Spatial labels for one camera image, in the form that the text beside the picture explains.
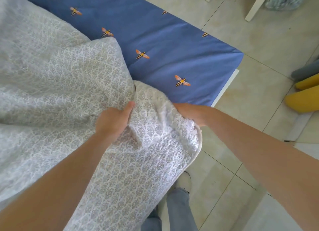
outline forearm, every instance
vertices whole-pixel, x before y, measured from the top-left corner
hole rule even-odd
[[[207,125],[304,230],[319,226],[319,161],[215,108]]]
[[[94,134],[0,213],[1,230],[62,230],[111,144]]]

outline jeans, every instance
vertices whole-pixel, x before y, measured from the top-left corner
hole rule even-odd
[[[167,209],[171,231],[198,231],[189,207],[189,194],[175,188],[167,195]],[[154,209],[141,226],[141,231],[161,231],[162,221]]]

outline blanket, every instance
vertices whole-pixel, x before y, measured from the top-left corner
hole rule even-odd
[[[27,0],[0,0],[0,202],[94,133],[107,107],[136,103],[66,230],[135,230],[201,149],[201,133],[133,81],[113,37],[90,41]]]

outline foot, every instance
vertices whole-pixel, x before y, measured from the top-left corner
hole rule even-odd
[[[189,194],[192,183],[190,182],[190,175],[187,172],[184,171],[177,179],[175,188],[178,187],[185,189]]]

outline bed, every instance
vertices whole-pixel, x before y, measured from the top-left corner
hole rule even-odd
[[[29,0],[90,40],[114,37],[133,80],[172,102],[214,106],[243,53],[145,0]]]

